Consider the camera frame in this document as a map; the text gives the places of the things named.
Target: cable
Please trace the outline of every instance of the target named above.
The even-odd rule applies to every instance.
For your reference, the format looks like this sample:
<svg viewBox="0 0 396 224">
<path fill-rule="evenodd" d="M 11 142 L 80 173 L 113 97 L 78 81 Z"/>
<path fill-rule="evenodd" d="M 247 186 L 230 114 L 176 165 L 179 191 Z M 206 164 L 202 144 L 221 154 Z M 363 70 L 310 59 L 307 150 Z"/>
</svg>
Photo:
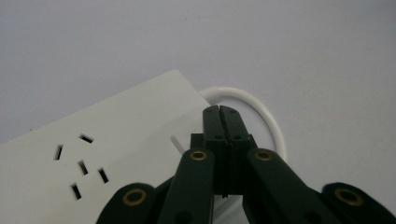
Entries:
<svg viewBox="0 0 396 224">
<path fill-rule="evenodd" d="M 285 140 L 283 134 L 276 123 L 276 120 L 272 116 L 268 108 L 254 95 L 247 91 L 242 91 L 232 87 L 210 87 L 200 91 L 201 95 L 208 101 L 213 102 L 218 100 L 220 97 L 229 96 L 242 101 L 245 101 L 251 105 L 261 116 L 264 122 L 267 124 L 276 146 L 276 152 L 284 160 L 288 161 L 288 153 L 286 150 Z"/>
</svg>

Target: power strip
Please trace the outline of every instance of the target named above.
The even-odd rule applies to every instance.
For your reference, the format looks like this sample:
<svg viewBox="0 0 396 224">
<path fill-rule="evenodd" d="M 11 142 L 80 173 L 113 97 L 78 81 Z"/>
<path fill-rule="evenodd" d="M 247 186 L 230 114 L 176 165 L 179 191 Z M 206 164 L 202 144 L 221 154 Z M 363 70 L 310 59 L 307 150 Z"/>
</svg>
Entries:
<svg viewBox="0 0 396 224">
<path fill-rule="evenodd" d="M 0 146 L 0 223 L 94 223 L 121 187 L 175 173 L 208 102 L 171 71 Z"/>
</svg>

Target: screw hole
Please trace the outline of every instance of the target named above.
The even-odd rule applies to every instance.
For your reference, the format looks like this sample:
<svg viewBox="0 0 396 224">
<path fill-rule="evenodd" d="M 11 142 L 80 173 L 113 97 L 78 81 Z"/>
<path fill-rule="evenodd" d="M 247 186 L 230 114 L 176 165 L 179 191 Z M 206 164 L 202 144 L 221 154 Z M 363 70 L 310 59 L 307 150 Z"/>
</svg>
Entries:
<svg viewBox="0 0 396 224">
<path fill-rule="evenodd" d="M 256 159 L 260 161 L 270 161 L 273 158 L 272 154 L 264 150 L 256 151 L 254 157 L 256 157 Z"/>
<path fill-rule="evenodd" d="M 190 153 L 190 158 L 194 161 L 206 160 L 207 154 L 203 151 L 193 151 Z"/>
<path fill-rule="evenodd" d="M 335 197 L 343 203 L 347 203 L 352 206 L 361 206 L 363 204 L 363 198 L 353 190 L 336 189 L 334 194 Z"/>
<path fill-rule="evenodd" d="M 137 206 L 144 202 L 147 198 L 147 193 L 142 189 L 132 189 L 124 194 L 122 201 L 128 206 Z"/>
</svg>

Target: white power strip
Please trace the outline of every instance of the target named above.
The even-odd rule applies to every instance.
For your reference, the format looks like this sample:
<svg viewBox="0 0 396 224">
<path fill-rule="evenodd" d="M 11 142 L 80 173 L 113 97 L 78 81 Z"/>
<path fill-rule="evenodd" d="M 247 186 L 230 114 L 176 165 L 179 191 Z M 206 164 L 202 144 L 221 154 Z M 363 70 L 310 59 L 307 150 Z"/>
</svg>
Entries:
<svg viewBox="0 0 396 224">
<path fill-rule="evenodd" d="M 209 104 L 178 72 L 0 146 L 0 223 L 94 223 L 121 187 L 175 173 Z"/>
</svg>

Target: socket hole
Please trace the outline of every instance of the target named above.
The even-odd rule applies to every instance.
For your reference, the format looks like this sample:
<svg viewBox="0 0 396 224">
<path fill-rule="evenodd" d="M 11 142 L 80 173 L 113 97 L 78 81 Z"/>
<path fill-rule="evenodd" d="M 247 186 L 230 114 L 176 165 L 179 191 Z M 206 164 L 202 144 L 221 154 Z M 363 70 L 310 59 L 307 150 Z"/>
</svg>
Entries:
<svg viewBox="0 0 396 224">
<path fill-rule="evenodd" d="M 82 140 L 86 141 L 87 143 L 91 144 L 93 142 L 93 138 L 88 137 L 87 135 L 80 135 L 79 138 L 81 138 Z"/>
<path fill-rule="evenodd" d="M 59 145 L 58 149 L 56 150 L 55 160 L 58 161 L 61 158 L 62 149 L 64 148 L 63 145 Z"/>
<path fill-rule="evenodd" d="M 72 190 L 73 190 L 73 192 L 74 192 L 75 195 L 76 195 L 76 199 L 79 200 L 79 199 L 81 198 L 81 194 L 79 193 L 77 184 L 73 184 L 73 185 L 72 185 Z"/>
<path fill-rule="evenodd" d="M 88 170 L 87 170 L 87 167 L 86 167 L 85 164 L 84 164 L 84 161 L 79 161 L 79 162 L 78 162 L 78 165 L 79 165 L 79 168 L 81 168 L 81 172 L 82 172 L 84 175 L 87 175 L 87 174 L 88 174 Z"/>
<path fill-rule="evenodd" d="M 103 182 L 107 183 L 108 178 L 107 178 L 107 175 L 106 175 L 105 171 L 103 170 L 103 168 L 99 169 L 98 172 L 99 172 L 99 175 L 102 177 Z"/>
</svg>

